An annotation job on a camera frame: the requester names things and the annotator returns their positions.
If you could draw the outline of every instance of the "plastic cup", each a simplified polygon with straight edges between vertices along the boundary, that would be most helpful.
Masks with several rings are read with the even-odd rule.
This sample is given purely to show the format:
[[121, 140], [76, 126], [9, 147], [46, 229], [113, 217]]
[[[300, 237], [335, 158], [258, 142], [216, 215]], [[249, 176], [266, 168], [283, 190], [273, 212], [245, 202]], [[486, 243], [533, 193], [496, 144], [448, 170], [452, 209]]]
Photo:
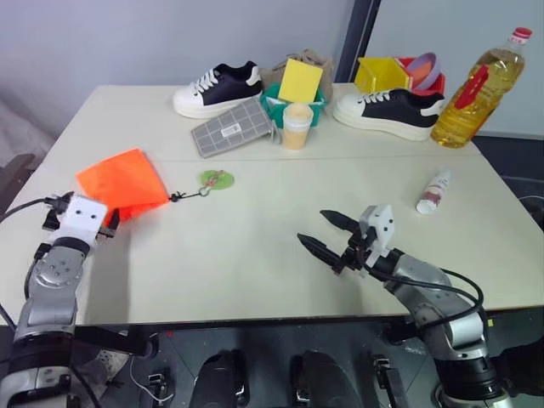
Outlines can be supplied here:
[[294, 103], [283, 111], [283, 145], [287, 149], [304, 147], [314, 112], [306, 104]]

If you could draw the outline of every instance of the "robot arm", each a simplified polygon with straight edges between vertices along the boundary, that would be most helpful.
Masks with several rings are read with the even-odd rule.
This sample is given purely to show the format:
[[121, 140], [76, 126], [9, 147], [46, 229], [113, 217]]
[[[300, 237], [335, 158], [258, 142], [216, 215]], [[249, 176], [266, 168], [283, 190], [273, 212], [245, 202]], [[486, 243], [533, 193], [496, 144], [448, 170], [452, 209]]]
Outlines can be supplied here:
[[[52, 212], [63, 213], [47, 244], [40, 246], [27, 279], [27, 299], [14, 335], [8, 375], [0, 385], [0, 408], [8, 406], [78, 407], [70, 395], [71, 344], [74, 337], [76, 289], [82, 264], [104, 233], [107, 207], [79, 195], [50, 199]], [[50, 212], [47, 226], [56, 220]]]
[[299, 240], [336, 274], [344, 267], [366, 269], [408, 309], [434, 358], [443, 388], [442, 403], [451, 408], [511, 407], [490, 363], [478, 310], [467, 314], [471, 305], [452, 292], [454, 289], [445, 290], [451, 288], [451, 281], [442, 269], [388, 248], [394, 233], [391, 206], [368, 207], [359, 221], [339, 212], [321, 213], [338, 228], [352, 233], [343, 255], [338, 256], [313, 237], [299, 234]]

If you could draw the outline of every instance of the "white table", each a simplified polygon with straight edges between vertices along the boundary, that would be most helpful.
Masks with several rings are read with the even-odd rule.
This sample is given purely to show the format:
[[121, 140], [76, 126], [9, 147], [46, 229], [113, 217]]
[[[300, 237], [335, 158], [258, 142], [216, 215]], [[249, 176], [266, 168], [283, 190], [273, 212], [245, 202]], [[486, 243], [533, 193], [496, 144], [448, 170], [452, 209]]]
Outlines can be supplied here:
[[[171, 109], [174, 89], [96, 89], [15, 200], [79, 190], [77, 172], [134, 147], [169, 192], [194, 191], [207, 169], [235, 175], [232, 188], [169, 203], [102, 243], [80, 285], [79, 323], [405, 314], [378, 281], [349, 270], [335, 276], [297, 239], [297, 232], [312, 235], [342, 252], [349, 234], [319, 210], [358, 218], [381, 202], [393, 205], [393, 244], [475, 280], [487, 309], [544, 304], [542, 232], [473, 144], [414, 143], [323, 114], [301, 151], [260, 139], [205, 160], [190, 139], [201, 121]], [[335, 95], [352, 90], [337, 86]], [[450, 188], [434, 215], [419, 215], [417, 197], [440, 167], [452, 171]], [[0, 225], [0, 299], [14, 318], [31, 257], [47, 235], [45, 214], [32, 207]]]

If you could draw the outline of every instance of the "yellow oil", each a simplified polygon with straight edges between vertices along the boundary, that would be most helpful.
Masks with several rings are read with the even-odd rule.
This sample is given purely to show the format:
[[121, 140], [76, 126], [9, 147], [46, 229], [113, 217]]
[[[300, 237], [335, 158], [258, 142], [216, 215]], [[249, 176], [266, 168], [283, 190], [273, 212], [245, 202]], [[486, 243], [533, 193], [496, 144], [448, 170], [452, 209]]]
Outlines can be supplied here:
[[[472, 104], [457, 109], [457, 98], [482, 65], [488, 66], [487, 81]], [[512, 89], [524, 66], [524, 57], [509, 49], [493, 48], [482, 55], [470, 70], [467, 81], [440, 114], [431, 137], [446, 147], [459, 148], [468, 143], [499, 105], [502, 95]]]

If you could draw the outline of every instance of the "shoe sole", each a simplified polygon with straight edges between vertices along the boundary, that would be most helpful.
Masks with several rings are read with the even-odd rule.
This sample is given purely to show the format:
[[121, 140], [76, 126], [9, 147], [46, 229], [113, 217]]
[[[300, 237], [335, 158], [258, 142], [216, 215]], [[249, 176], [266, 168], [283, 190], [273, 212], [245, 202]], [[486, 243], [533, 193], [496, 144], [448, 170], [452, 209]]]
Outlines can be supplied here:
[[422, 142], [427, 140], [431, 136], [431, 130], [433, 127], [418, 127], [408, 125], [402, 122], [388, 121], [386, 119], [376, 119], [373, 117], [352, 117], [345, 115], [336, 106], [332, 110], [334, 118], [352, 128], [358, 128], [363, 130], [379, 130], [381, 132], [387, 132], [394, 134], [402, 139]]
[[229, 109], [234, 108], [235, 106], [241, 104], [242, 102], [245, 102], [246, 100], [249, 100], [256, 96], [258, 97], [260, 95], [261, 93], [259, 92], [253, 96], [250, 96], [249, 98], [227, 100], [225, 102], [220, 102], [218, 104], [213, 104], [208, 106], [202, 106], [199, 108], [180, 106], [180, 105], [177, 105], [176, 101], [174, 100], [173, 108], [181, 116], [187, 116], [193, 119], [211, 119], [215, 116], [219, 116], [222, 113], [225, 113]]

